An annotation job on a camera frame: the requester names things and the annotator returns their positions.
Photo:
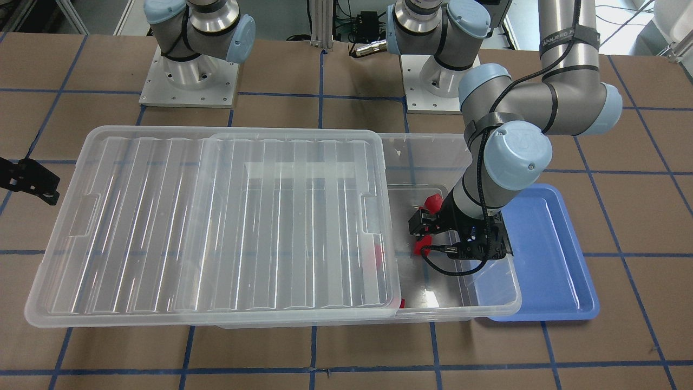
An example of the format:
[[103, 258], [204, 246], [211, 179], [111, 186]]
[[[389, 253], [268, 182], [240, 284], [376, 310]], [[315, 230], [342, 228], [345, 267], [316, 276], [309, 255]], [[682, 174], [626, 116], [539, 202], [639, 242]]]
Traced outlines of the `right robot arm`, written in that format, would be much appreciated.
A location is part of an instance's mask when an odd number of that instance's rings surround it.
[[[208, 86], [217, 62], [241, 64], [257, 37], [253, 17], [236, 1], [145, 1], [143, 12], [158, 42], [160, 60], [171, 86], [192, 90]], [[2, 159], [2, 188], [24, 192], [54, 206], [60, 178], [32, 158]]]

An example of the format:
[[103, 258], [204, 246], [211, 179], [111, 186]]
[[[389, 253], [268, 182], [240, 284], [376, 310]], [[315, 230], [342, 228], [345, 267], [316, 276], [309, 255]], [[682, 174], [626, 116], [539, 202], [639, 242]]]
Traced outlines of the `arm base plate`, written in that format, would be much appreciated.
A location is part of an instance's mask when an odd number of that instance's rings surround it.
[[409, 113], [460, 115], [458, 86], [466, 73], [443, 68], [431, 55], [401, 55]]
[[233, 108], [240, 64], [208, 55], [187, 62], [161, 56], [156, 48], [139, 103], [159, 108]]

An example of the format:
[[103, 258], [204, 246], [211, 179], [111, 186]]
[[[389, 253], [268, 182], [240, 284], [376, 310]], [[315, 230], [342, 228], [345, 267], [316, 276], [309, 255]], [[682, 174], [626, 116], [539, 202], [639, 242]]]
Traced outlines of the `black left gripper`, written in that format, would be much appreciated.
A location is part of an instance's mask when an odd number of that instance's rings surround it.
[[457, 233], [459, 240], [453, 244], [431, 244], [430, 251], [446, 254], [451, 259], [477, 259], [490, 257], [491, 223], [473, 219], [463, 214], [455, 205], [444, 203], [439, 213], [429, 214], [422, 207], [408, 220], [408, 231], [418, 239], [449, 231]]

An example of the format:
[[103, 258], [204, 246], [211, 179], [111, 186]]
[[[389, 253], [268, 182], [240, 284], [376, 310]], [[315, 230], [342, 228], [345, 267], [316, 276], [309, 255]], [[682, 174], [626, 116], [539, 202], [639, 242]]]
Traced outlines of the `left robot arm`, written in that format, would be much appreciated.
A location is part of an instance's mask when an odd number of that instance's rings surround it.
[[426, 257], [433, 235], [454, 231], [451, 257], [503, 258], [494, 217], [546, 169], [549, 136], [601, 135], [621, 116], [621, 94], [600, 79], [596, 5], [540, 1], [541, 67], [517, 79], [497, 63], [473, 64], [492, 22], [476, 1], [398, 1], [386, 16], [389, 52], [430, 55], [458, 82], [473, 159], [447, 197], [428, 198], [409, 220], [414, 252]]

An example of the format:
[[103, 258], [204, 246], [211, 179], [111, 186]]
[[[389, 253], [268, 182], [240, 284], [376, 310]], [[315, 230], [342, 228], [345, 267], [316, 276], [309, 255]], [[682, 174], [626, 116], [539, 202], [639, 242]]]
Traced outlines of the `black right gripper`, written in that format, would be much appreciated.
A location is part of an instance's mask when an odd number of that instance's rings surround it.
[[29, 193], [48, 205], [57, 205], [59, 184], [60, 177], [36, 160], [12, 162], [1, 157], [1, 188], [5, 190]]

